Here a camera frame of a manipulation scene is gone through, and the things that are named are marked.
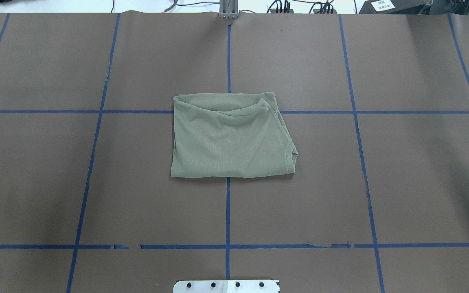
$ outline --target sage green garment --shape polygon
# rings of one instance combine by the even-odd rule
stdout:
[[[294,173],[298,152],[274,93],[189,94],[173,100],[172,177]]]

